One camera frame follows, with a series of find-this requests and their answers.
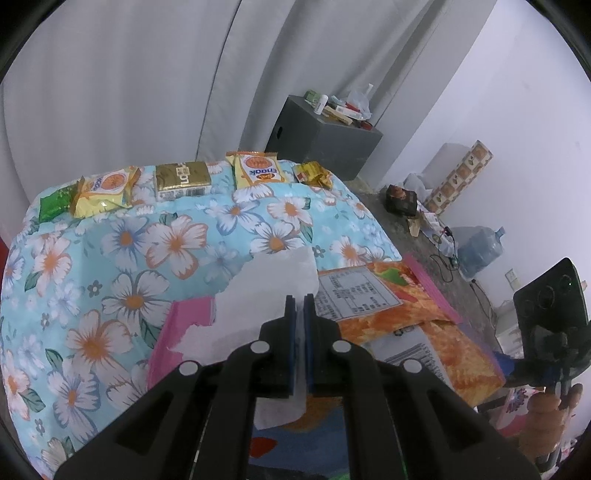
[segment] snack packet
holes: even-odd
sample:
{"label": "snack packet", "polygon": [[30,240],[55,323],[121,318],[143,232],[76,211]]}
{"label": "snack packet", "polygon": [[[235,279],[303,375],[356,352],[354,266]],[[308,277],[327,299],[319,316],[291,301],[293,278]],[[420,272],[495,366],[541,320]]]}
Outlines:
{"label": "snack packet", "polygon": [[72,215],[84,218],[120,207],[131,207],[131,189],[139,175],[138,167],[127,167],[88,179],[82,177],[72,202]]}
{"label": "snack packet", "polygon": [[157,165],[154,181],[159,202],[207,195],[212,190],[212,178],[202,161]]}
{"label": "snack packet", "polygon": [[39,200],[39,222],[51,222],[59,214],[67,212],[76,194],[76,187],[77,184],[73,183]]}
{"label": "snack packet", "polygon": [[300,183],[332,190],[330,172],[316,161],[294,165],[294,176]]}
{"label": "snack packet", "polygon": [[230,163],[234,165],[236,189],[252,187],[258,183],[288,183],[277,154],[262,152],[228,152],[226,158],[232,156]]}

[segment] nutrition label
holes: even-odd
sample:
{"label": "nutrition label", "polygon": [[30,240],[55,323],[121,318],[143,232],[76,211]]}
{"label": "nutrition label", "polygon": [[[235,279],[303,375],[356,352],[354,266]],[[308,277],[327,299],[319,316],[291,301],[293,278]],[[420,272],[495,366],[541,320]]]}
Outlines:
{"label": "nutrition label", "polygon": [[316,314],[343,320],[389,309],[402,301],[367,267],[355,267],[319,277]]}

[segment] black box on floor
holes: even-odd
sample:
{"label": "black box on floor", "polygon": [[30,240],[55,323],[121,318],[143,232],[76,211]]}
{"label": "black box on floor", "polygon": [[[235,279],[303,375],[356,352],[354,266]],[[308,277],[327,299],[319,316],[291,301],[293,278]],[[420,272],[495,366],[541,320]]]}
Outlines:
{"label": "black box on floor", "polygon": [[417,193],[390,185],[386,191],[386,210],[414,217],[417,214]]}

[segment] gray curtain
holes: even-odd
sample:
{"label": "gray curtain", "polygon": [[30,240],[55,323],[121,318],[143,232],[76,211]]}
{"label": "gray curtain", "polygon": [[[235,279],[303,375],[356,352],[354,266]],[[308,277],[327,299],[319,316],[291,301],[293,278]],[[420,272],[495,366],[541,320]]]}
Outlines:
{"label": "gray curtain", "polygon": [[0,235],[81,175],[263,149],[308,88],[371,82],[376,121],[434,1],[67,0],[0,90]]}

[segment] blue water bottle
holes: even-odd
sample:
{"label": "blue water bottle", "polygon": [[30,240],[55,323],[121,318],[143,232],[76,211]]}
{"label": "blue water bottle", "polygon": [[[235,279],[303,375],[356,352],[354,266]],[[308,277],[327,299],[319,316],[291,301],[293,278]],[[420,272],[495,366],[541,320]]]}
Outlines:
{"label": "blue water bottle", "polygon": [[501,256],[501,237],[505,234],[503,227],[497,231],[485,226],[476,226],[470,230],[472,231],[468,240],[458,245],[457,249],[460,274],[467,281]]}

